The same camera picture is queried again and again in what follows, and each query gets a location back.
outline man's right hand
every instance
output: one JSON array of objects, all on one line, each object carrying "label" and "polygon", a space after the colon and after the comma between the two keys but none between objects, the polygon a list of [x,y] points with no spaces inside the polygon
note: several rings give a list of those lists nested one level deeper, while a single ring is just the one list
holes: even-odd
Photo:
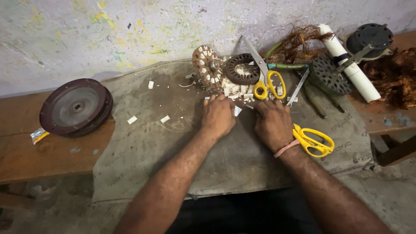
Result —
[{"label": "man's right hand", "polygon": [[293,141],[290,107],[276,100],[259,102],[255,108],[259,112],[256,133],[274,154]]}]

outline concrete floor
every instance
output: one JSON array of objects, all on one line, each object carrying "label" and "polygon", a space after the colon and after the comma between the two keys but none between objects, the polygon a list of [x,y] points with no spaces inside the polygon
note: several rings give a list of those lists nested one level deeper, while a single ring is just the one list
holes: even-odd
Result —
[{"label": "concrete floor", "polygon": [[[338,177],[396,233],[416,233],[416,159],[374,171]],[[111,233],[126,204],[92,205],[92,175],[44,179],[28,184],[33,210],[5,211],[14,222],[1,234]]]}]

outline yellow scissors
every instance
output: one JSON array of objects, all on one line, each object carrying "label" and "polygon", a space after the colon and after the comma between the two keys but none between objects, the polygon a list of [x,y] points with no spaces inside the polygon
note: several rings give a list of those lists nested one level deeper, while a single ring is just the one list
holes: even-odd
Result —
[{"label": "yellow scissors", "polygon": [[[245,36],[243,36],[243,40],[244,40],[244,43],[247,46],[248,50],[250,51],[250,54],[253,57],[254,61],[257,63],[257,65],[260,68],[260,79],[256,83],[256,85],[254,86],[254,90],[253,90],[254,96],[258,99],[265,99],[267,97],[267,89],[270,89],[270,90],[272,90],[273,95],[277,99],[283,99],[286,96],[286,87],[285,87],[285,82],[283,81],[282,76],[280,75],[280,73],[278,73],[276,71],[269,71],[269,69],[267,68],[266,63],[261,58],[259,53],[257,53],[254,46],[247,40],[247,38]],[[273,88],[272,81],[270,80],[270,77],[272,75],[279,76],[280,81],[282,82],[282,86],[283,86],[283,95],[282,96],[278,96],[275,89]],[[258,89],[262,89],[263,93],[258,94],[258,92],[257,92]]]},{"label": "yellow scissors", "polygon": [[[329,142],[329,146],[326,146],[322,143],[319,143],[319,142],[315,141],[314,139],[305,135],[304,132],[310,132],[310,133],[313,133],[315,135],[318,135],[318,136],[322,137],[323,139],[325,139]],[[302,145],[302,147],[305,149],[305,151],[310,156],[313,156],[313,157],[317,157],[317,158],[325,157],[327,154],[332,153],[332,151],[334,150],[334,147],[335,147],[334,141],[329,136],[323,134],[322,132],[314,130],[314,129],[300,128],[299,125],[297,125],[297,124],[293,124],[293,136],[296,139],[299,140],[300,145]],[[316,154],[311,153],[308,149],[309,147],[320,151],[322,154],[321,155],[316,155]]]}]

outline pink rubber band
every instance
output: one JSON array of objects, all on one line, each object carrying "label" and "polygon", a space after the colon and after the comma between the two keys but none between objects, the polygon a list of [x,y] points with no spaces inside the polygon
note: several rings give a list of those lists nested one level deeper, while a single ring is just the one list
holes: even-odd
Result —
[{"label": "pink rubber band", "polygon": [[295,145],[297,145],[297,144],[299,144],[299,140],[298,140],[298,139],[296,139],[296,140],[292,141],[292,142],[291,142],[290,144],[288,144],[287,146],[285,146],[285,147],[281,148],[281,149],[279,150],[279,152],[277,152],[277,153],[275,154],[275,158],[277,158],[277,157],[279,157],[281,154],[283,154],[283,152],[284,152],[285,150],[287,150],[287,149],[289,149],[290,147],[293,147],[293,146],[295,146]]}]

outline painted wall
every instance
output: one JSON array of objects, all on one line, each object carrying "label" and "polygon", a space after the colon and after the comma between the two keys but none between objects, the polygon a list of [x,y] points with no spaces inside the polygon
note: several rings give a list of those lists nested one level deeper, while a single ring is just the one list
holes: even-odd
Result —
[{"label": "painted wall", "polygon": [[190,58],[202,44],[235,54],[242,34],[264,48],[293,16],[338,32],[368,22],[416,28],[414,0],[4,0],[0,96]]}]

